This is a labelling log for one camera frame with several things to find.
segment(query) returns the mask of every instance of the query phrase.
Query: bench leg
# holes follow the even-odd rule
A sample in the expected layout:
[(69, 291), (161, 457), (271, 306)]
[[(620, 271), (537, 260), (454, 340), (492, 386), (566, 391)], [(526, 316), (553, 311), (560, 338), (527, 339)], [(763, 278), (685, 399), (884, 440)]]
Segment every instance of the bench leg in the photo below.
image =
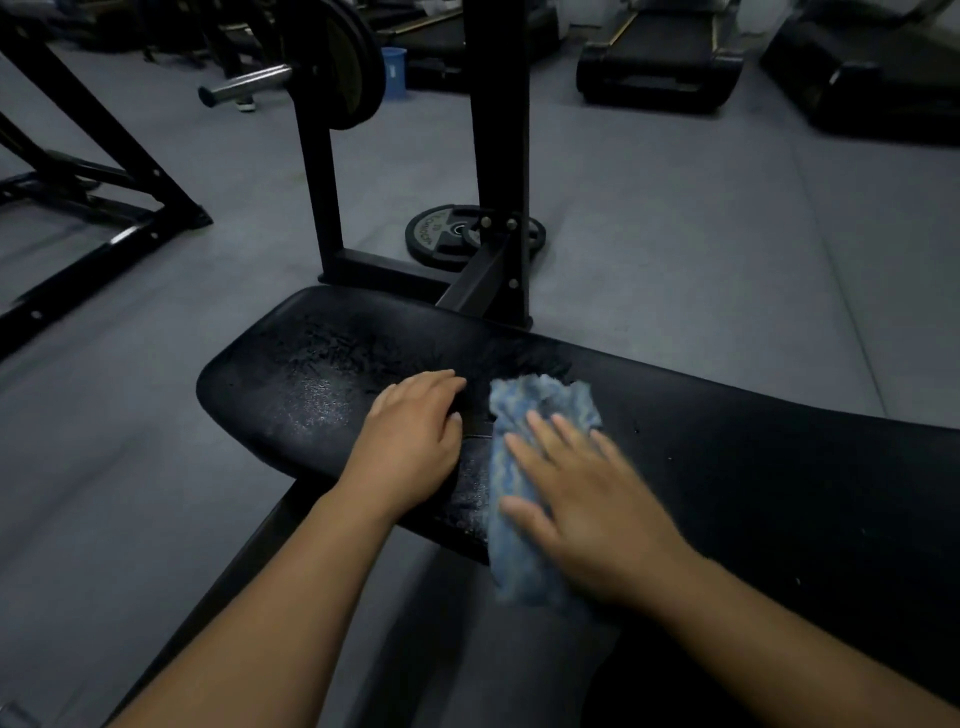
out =
[(296, 480), (107, 719), (113, 721), (253, 581), (333, 483)]

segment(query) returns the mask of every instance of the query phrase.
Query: blue bucket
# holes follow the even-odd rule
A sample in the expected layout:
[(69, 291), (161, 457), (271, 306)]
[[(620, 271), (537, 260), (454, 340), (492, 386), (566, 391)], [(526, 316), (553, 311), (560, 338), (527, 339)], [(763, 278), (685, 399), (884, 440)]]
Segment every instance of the blue bucket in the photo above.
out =
[(384, 70), (387, 72), (385, 99), (405, 99), (407, 97), (407, 49), (381, 48)]

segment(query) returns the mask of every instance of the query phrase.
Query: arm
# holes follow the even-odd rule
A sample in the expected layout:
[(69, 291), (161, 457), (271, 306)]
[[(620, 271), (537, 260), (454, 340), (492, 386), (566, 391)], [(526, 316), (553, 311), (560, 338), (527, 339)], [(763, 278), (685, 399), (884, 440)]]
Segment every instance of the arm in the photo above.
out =
[(384, 540), (456, 465), (462, 426), (446, 413), (465, 384), (446, 371), (388, 387), (337, 485), (114, 728), (316, 725)]
[(960, 712), (757, 592), (686, 543), (617, 447), (554, 416), (508, 436), (550, 505), (500, 508), (572, 580), (643, 612), (771, 726), (960, 726)]

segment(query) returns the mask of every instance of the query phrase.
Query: weight plate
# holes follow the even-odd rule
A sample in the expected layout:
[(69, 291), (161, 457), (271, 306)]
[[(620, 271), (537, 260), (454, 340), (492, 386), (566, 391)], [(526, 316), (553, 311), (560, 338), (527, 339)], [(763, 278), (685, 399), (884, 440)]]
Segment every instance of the weight plate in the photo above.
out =
[(334, 98), (325, 104), (330, 129), (352, 129), (376, 113), (387, 78), (370, 26), (344, 0), (320, 0), (326, 14)]
[[(431, 268), (462, 271), (480, 248), (482, 208), (476, 205), (441, 205), (421, 212), (407, 225), (407, 250)], [(546, 244), (546, 228), (530, 218), (530, 254)]]

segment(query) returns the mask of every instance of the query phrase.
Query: treadmill belt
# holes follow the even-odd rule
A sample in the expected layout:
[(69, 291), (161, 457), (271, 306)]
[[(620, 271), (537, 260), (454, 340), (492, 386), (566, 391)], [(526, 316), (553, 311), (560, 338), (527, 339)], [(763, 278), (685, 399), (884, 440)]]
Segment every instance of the treadmill belt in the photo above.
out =
[(713, 51), (712, 15), (639, 15), (607, 52), (611, 61), (702, 68)]
[(865, 26), (821, 26), (850, 53), (896, 84), (960, 87), (960, 52), (919, 33)]

